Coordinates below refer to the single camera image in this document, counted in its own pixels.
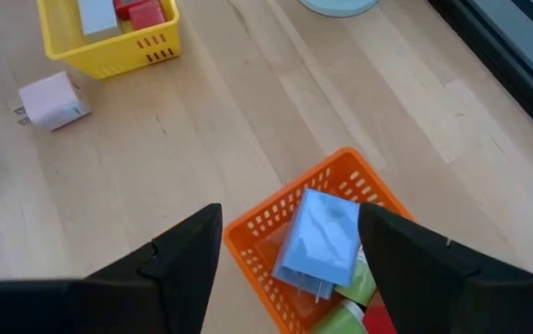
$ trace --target red block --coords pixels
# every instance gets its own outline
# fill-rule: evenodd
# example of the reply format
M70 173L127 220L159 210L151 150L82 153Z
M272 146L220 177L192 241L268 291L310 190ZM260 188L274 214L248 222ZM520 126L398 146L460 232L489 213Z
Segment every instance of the red block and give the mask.
M363 317L363 325L370 334L397 334L386 306L370 306Z
M146 3L147 1L149 0L114 0L114 9L116 9L116 15L120 19L129 20L130 13L128 12L128 9L130 9L132 6Z
M156 1L130 7L133 30L141 30L165 22L162 5Z

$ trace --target plastic basket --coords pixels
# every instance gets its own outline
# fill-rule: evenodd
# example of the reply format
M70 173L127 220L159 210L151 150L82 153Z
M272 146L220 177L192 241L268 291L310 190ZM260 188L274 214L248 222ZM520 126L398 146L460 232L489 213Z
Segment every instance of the plastic basket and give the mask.
M343 148L271 198L246 212L225 230L225 242L246 279L282 333L307 333L341 300L315 303L313 295L271 277L293 211L306 188L355 202L374 202L412 220L359 153Z
M180 15L174 0L161 2L167 22L133 32L130 21L122 21L122 35L89 43L81 29L77 0L38 0L45 53L96 79L178 56Z

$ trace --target wooden table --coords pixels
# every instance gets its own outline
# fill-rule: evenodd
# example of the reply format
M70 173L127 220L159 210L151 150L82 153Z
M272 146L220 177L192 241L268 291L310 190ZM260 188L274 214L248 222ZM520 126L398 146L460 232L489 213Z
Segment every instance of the wooden table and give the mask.
M0 278L85 276L208 202L231 221L337 148L429 228L533 272L533 122L423 0L331 19L296 0L180 0L181 58L104 82L53 134L17 124L44 56L0 0ZM275 326L223 249L207 333Z

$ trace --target blue package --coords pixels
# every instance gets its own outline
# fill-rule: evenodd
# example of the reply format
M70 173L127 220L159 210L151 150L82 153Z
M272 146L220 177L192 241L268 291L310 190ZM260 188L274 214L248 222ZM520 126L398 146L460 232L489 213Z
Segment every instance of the blue package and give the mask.
M358 215L359 204L307 189L273 276L327 299L333 285L349 287L360 245Z

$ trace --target teal round object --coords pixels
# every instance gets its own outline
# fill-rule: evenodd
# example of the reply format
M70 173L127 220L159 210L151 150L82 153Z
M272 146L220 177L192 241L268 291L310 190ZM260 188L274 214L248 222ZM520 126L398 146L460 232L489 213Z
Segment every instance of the teal round object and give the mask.
M378 0L300 0L300 2L319 14L347 18L372 8Z

